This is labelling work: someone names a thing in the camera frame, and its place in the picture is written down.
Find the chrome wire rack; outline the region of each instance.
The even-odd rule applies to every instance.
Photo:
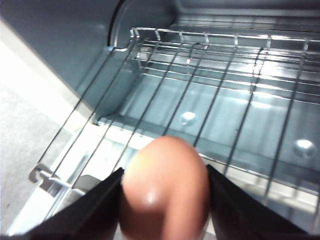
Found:
[[[119,94],[125,99],[106,110]],[[152,139],[175,135],[265,205],[308,213],[304,228],[317,232],[319,124],[320,40],[136,27],[103,61],[30,179],[40,172],[63,196],[83,195],[81,177],[102,180]]]

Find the black plastic part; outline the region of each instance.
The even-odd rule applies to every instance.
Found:
[[[217,240],[320,240],[253,199],[207,165]]]
[[[118,223],[121,179],[119,168],[86,195],[23,236],[4,240],[112,240]]]

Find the gray floor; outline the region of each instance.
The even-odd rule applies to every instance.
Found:
[[[31,169],[59,126],[9,88],[0,85],[1,233],[5,233],[37,184]]]

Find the toaster oven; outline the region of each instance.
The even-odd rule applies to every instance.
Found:
[[[41,183],[9,234],[50,218],[162,135],[185,139],[253,198],[320,233],[318,1],[4,0],[1,8],[77,95],[30,171]]]

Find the wire rack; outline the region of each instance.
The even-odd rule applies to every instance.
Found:
[[[115,128],[120,129],[121,133],[125,132],[126,137],[116,158],[112,161],[112,171],[124,166],[123,158],[126,154],[128,155],[128,150],[135,144],[137,138],[145,136],[151,140],[156,136],[170,134],[185,138],[197,148],[201,157],[219,163],[223,166],[221,171],[227,176],[230,169],[236,169],[265,179],[266,185],[261,200],[265,205],[270,198],[273,183],[281,183],[318,196],[319,155],[313,155],[313,165],[311,160],[308,160],[310,161],[308,165],[283,161],[282,154],[288,147],[286,138],[295,127],[292,119],[296,114],[297,106],[301,105],[302,108],[311,109],[312,116],[319,117],[317,115],[317,113],[320,114],[319,50],[320,40],[309,38],[265,34],[217,34],[146,27],[133,28],[127,47],[114,48],[103,61],[74,110],[38,161],[34,171],[30,174],[30,179],[35,182],[35,172],[39,171],[43,178],[83,195],[84,192],[77,188],[77,182],[92,159],[102,151],[104,140]],[[52,157],[50,159],[50,150],[56,148],[56,142],[59,141],[62,132],[67,126],[72,125],[72,120],[84,105],[86,95],[92,94],[90,93],[91,88],[97,81],[99,74],[108,67],[108,63],[113,60],[114,55],[118,54],[122,56],[120,64],[110,74],[111,81],[101,91],[97,104],[86,114],[80,128],[72,134],[72,139],[63,148],[60,156],[54,160]],[[113,85],[117,81],[123,81],[121,74],[127,70],[126,65],[132,61],[136,63],[138,75],[135,76],[130,94],[121,103],[118,112],[101,117],[100,126],[94,126],[92,123],[97,110],[101,105],[106,104],[106,96],[112,92]],[[178,89],[173,94],[176,97],[172,101],[167,100],[168,104],[166,105],[164,99],[168,95],[163,95],[164,89],[166,86],[170,89],[170,86],[173,85],[176,85],[176,89]],[[195,91],[206,97],[203,99],[201,97],[199,102],[195,103],[196,100],[193,100],[191,95]],[[221,105],[221,95],[223,96],[226,91],[238,96],[241,111],[232,120],[237,122],[237,127],[234,129],[233,127],[226,128],[225,134],[230,133],[231,140],[228,143],[227,153],[219,157],[208,150],[208,143],[211,144],[214,140],[209,141],[211,136],[206,136],[206,134],[214,127],[210,125],[213,121],[212,112]],[[263,102],[263,98],[266,97],[270,102]],[[182,109],[185,108],[184,105],[189,100],[191,104],[195,104],[196,109],[201,110],[201,113],[197,113],[195,125],[192,125],[194,124],[194,116],[192,115],[194,112],[187,112],[189,115],[181,117],[181,113],[184,111]],[[266,162],[262,168],[267,170],[261,171],[261,168],[252,168],[248,166],[248,163],[239,163],[237,157],[243,144],[243,134],[250,132],[248,121],[250,122],[253,117],[254,109],[270,107],[270,105],[275,105],[275,108],[281,108],[282,111],[281,116],[276,118],[276,123],[270,123],[271,127],[275,126],[276,128],[274,130],[276,137],[269,138],[269,142],[272,143],[271,156],[256,152],[255,158],[257,160],[253,158],[251,160],[252,162],[258,161],[257,166],[263,161]],[[306,133],[313,131],[315,134],[320,134],[319,127],[313,125],[317,120],[313,120],[306,121],[302,131]],[[86,141],[86,132],[89,131],[96,131],[98,137],[92,141],[85,156],[82,156],[78,161],[71,160],[75,157],[72,152],[79,152],[79,142]],[[315,145],[315,153],[311,152],[310,154],[317,154],[319,142],[311,143]],[[218,147],[226,149],[223,144]],[[72,161],[73,167],[66,167],[67,162]],[[66,168],[69,168],[69,173],[63,176],[61,171]],[[279,177],[279,169],[288,169],[300,176],[297,177],[298,182]],[[301,179],[308,183],[312,182],[312,187],[310,184],[301,184]],[[313,209],[312,231],[314,232],[318,227],[319,208],[318,200]]]

